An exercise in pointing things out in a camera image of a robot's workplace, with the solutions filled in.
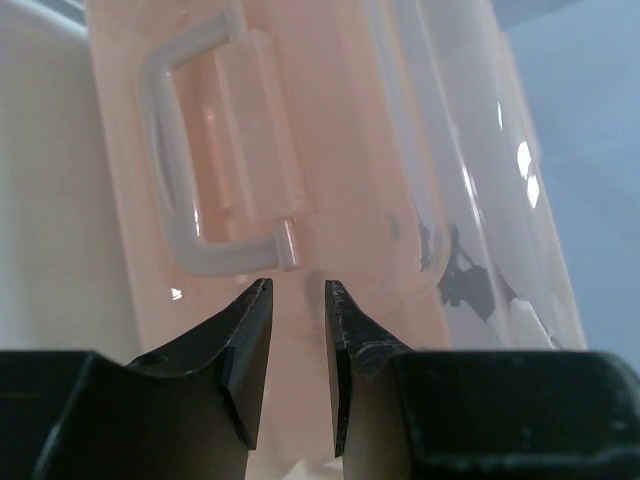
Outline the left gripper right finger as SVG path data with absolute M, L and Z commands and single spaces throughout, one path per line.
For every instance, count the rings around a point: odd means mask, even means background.
M 639 377 L 593 351 L 414 350 L 325 284 L 347 479 L 635 479 Z

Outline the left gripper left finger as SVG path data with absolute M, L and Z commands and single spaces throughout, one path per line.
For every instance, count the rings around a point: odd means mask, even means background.
M 93 351 L 3 352 L 2 477 L 244 478 L 272 312 L 272 282 L 259 279 L 126 365 Z

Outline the pink plastic tool box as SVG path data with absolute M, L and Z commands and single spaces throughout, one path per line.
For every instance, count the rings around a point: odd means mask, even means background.
M 545 1 L 90 1 L 140 342 L 273 282 L 251 479 L 338 479 L 324 286 L 416 349 L 582 349 L 507 27 Z

